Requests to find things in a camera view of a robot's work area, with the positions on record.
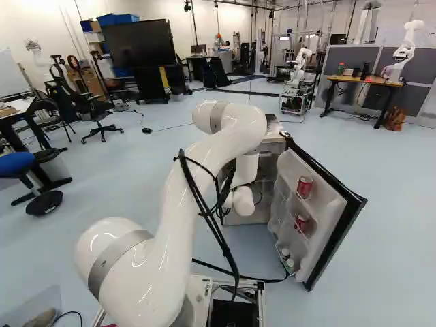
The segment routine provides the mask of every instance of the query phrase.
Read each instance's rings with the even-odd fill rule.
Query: stool
[[[0,178],[17,178],[35,194],[35,198],[27,205],[28,215],[42,216],[51,213],[62,203],[62,192],[49,191],[41,194],[27,177],[27,173],[35,163],[35,156],[30,152],[15,152],[0,157]]]

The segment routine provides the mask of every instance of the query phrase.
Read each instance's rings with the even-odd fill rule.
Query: computer monitor
[[[206,44],[198,44],[197,46],[191,46],[191,53],[205,53],[206,52]]]
[[[330,36],[330,44],[346,44],[347,34],[332,34]]]
[[[174,65],[176,51],[165,19],[102,26],[115,67]]]

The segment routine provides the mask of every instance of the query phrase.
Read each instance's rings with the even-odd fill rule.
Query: fridge door
[[[349,190],[292,138],[286,145],[277,160],[268,228],[286,268],[312,290],[367,199]],[[305,199],[296,191],[301,176],[313,180]]]

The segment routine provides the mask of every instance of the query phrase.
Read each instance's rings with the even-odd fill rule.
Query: soda can
[[[297,193],[303,199],[307,199],[311,195],[313,179],[309,176],[301,176],[298,180]]]

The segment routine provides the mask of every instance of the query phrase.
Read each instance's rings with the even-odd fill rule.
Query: blue chair seat
[[[20,174],[30,168],[35,156],[30,152],[15,152],[0,157],[0,177]]]

